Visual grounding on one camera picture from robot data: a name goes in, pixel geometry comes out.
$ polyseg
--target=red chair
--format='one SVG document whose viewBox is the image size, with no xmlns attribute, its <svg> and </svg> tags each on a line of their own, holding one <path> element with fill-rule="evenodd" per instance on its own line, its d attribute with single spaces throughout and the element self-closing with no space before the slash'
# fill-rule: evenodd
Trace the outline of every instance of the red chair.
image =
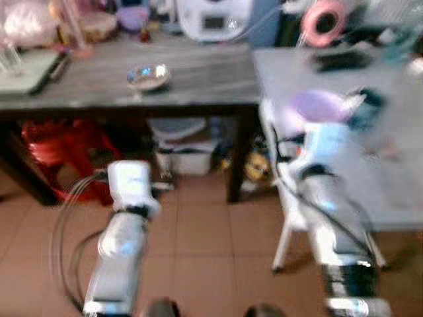
<svg viewBox="0 0 423 317">
<path fill-rule="evenodd" d="M 113 146 L 98 124 L 88 120 L 28 121 L 22 128 L 22 138 L 34 162 L 60 199 L 69 195 L 58 182 L 58 173 L 65 164 L 73 166 L 81 177 L 87 177 L 94 172 L 89 149 L 107 150 L 116 160 L 123 159 L 123 154 Z M 107 184 L 93 182 L 79 200 L 96 198 L 103 205 L 112 201 Z"/>
</svg>

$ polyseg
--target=metal bowl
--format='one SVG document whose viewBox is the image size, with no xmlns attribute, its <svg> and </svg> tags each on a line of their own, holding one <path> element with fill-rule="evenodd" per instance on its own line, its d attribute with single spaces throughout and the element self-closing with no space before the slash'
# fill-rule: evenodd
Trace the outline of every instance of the metal bowl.
<svg viewBox="0 0 423 317">
<path fill-rule="evenodd" d="M 171 81 L 171 73 L 165 64 L 135 67 L 126 77 L 129 87 L 139 91 L 161 88 Z"/>
</svg>

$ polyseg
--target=white appliance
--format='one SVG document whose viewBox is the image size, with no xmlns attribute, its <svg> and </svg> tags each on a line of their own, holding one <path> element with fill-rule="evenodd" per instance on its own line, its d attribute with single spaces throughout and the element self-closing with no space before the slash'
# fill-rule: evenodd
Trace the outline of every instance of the white appliance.
<svg viewBox="0 0 423 317">
<path fill-rule="evenodd" d="M 177 0 L 184 33 L 199 42 L 228 41 L 249 25 L 254 0 Z"/>
</svg>

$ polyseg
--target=table leg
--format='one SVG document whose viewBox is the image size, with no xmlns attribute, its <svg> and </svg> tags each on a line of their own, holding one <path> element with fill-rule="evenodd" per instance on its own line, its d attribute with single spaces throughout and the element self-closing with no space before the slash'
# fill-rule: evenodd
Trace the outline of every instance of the table leg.
<svg viewBox="0 0 423 317">
<path fill-rule="evenodd" d="M 233 147 L 232 168 L 229 173 L 227 187 L 227 201 L 236 203 L 239 201 L 241 185 L 244 180 L 244 166 L 247 155 L 251 150 L 252 135 L 256 127 L 257 113 L 255 110 L 245 111 L 238 117 L 238 131 Z"/>
<path fill-rule="evenodd" d="M 42 205 L 55 205 L 58 201 L 54 192 L 11 146 L 7 126 L 6 123 L 0 123 L 0 168 Z"/>
</svg>

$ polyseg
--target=pink tape roll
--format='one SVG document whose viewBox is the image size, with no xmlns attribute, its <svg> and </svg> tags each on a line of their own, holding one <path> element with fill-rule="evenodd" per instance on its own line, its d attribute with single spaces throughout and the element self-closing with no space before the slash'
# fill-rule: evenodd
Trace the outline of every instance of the pink tape roll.
<svg viewBox="0 0 423 317">
<path fill-rule="evenodd" d="M 318 23 L 324 17 L 334 19 L 334 27 L 328 32 L 319 32 Z M 346 8 L 336 0 L 320 0 L 310 7 L 301 21 L 305 41 L 317 48 L 323 48 L 337 39 L 344 30 Z"/>
</svg>

